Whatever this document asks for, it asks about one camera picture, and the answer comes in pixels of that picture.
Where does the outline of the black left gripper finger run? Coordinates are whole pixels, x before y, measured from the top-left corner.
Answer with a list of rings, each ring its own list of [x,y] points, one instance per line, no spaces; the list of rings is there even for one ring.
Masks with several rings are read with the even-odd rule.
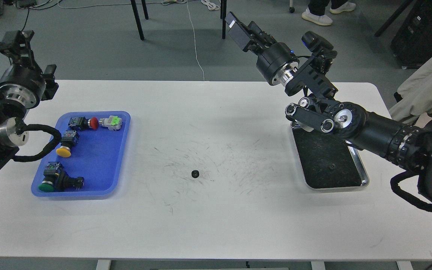
[[[30,46],[34,34],[33,30],[6,32],[0,41],[0,53],[10,58],[13,64],[34,70],[34,53]]]
[[[42,101],[52,100],[59,88],[58,83],[55,81],[55,71],[57,65],[50,64],[46,67],[45,71],[42,74],[42,78],[46,84],[46,89],[42,94]]]

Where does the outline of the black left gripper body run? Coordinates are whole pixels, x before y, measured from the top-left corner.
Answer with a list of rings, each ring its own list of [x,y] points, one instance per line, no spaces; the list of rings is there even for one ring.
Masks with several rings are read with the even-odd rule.
[[[12,64],[0,79],[3,97],[21,103],[26,109],[38,106],[45,90],[46,82],[41,69]]]

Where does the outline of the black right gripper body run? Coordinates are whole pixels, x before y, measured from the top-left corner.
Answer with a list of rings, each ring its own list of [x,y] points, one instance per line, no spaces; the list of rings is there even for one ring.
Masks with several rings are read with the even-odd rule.
[[[269,85],[275,86],[280,82],[274,79],[279,70],[286,64],[299,63],[297,56],[283,42],[277,42],[256,53],[256,67]]]

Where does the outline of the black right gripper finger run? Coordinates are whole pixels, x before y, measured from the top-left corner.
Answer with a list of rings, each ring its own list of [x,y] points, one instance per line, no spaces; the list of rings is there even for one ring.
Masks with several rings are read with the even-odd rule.
[[[247,26],[247,29],[249,30],[253,39],[257,41],[257,43],[262,47],[271,47],[277,43],[272,35],[263,31],[254,21],[250,22],[250,24]]]
[[[243,52],[251,51],[257,53],[264,48],[268,48],[261,46],[253,39],[248,30],[248,26],[239,20],[233,12],[229,12],[226,15],[225,21],[229,27],[229,36],[233,38],[233,41],[235,41]]]

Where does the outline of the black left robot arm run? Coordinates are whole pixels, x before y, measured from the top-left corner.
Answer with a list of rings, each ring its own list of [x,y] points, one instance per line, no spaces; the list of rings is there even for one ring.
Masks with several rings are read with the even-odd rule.
[[[56,65],[42,70],[36,63],[30,41],[32,30],[6,32],[0,41],[0,53],[8,57],[11,66],[0,79],[0,170],[10,160],[37,161],[48,155],[61,142],[56,129],[43,124],[25,124],[26,113],[41,101],[51,100],[58,90],[55,82]],[[29,140],[30,131],[42,131],[52,136],[42,151],[32,156],[18,156],[21,146]]]

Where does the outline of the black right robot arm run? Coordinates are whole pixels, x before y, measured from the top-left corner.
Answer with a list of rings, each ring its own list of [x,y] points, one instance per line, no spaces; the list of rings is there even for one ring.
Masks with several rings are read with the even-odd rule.
[[[420,128],[368,112],[358,104],[336,100],[338,89],[326,73],[337,51],[312,31],[301,38],[312,54],[299,64],[293,50],[254,21],[245,25],[233,12],[225,15],[224,20],[229,26],[228,34],[239,48],[257,55],[257,69],[269,85],[282,84],[290,97],[304,91],[298,103],[287,106],[288,120],[307,132],[333,135],[403,168],[390,180],[392,191],[420,210],[432,212],[432,121]]]

